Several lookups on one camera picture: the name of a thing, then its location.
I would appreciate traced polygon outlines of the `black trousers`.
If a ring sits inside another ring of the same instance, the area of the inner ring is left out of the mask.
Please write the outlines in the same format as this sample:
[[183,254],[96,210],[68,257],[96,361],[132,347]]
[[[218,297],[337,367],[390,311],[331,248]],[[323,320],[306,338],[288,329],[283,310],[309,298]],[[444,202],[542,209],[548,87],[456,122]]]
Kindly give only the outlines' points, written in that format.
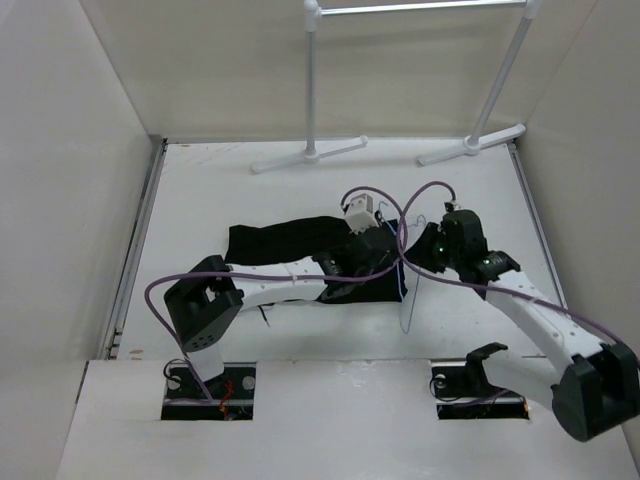
[[[343,219],[331,216],[301,218],[265,227],[234,225],[229,228],[225,261],[249,266],[293,262],[343,246],[354,238]],[[400,303],[407,293],[404,271],[397,269],[325,303]]]

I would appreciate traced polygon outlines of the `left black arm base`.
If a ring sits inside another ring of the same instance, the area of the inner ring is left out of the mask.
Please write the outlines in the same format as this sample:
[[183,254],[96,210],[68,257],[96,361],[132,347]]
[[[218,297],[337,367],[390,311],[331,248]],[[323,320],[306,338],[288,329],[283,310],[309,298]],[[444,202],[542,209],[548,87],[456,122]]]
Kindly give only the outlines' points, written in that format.
[[184,361],[163,368],[165,390],[160,418],[164,421],[249,421],[253,419],[257,365],[227,363],[223,375],[206,383],[203,393]]

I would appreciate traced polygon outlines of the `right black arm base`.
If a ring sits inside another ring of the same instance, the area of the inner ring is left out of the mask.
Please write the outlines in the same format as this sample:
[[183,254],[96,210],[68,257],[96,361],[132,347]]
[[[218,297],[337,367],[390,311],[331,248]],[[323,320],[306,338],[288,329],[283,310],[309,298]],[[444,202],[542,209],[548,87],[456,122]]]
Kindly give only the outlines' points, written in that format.
[[483,362],[508,347],[493,342],[464,359],[441,360],[431,365],[429,390],[436,400],[439,420],[528,420],[524,397],[489,383]]

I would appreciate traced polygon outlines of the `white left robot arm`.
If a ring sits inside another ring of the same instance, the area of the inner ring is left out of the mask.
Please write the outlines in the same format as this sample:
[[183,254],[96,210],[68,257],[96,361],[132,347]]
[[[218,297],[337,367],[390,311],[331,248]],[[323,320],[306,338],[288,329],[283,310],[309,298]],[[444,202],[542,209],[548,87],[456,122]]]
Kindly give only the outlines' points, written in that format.
[[180,346],[192,365],[190,386],[206,399],[224,387],[218,342],[235,317],[249,309],[290,301],[353,303],[366,279],[393,265],[395,236],[387,227],[370,227],[327,251],[291,262],[246,266],[221,256],[202,260],[164,294]]

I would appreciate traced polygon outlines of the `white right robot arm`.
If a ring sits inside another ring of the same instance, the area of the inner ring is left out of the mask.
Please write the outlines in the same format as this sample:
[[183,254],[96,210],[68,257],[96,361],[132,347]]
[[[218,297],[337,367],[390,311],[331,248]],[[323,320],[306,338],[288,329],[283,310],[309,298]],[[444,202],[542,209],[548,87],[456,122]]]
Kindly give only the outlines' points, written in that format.
[[620,340],[605,342],[550,303],[513,258],[488,248],[473,211],[452,210],[440,223],[428,223],[407,259],[431,273],[455,271],[463,286],[506,315],[546,358],[525,359],[498,342],[471,351],[463,380],[473,395],[495,388],[523,395],[551,411],[580,442],[638,416],[636,354]]

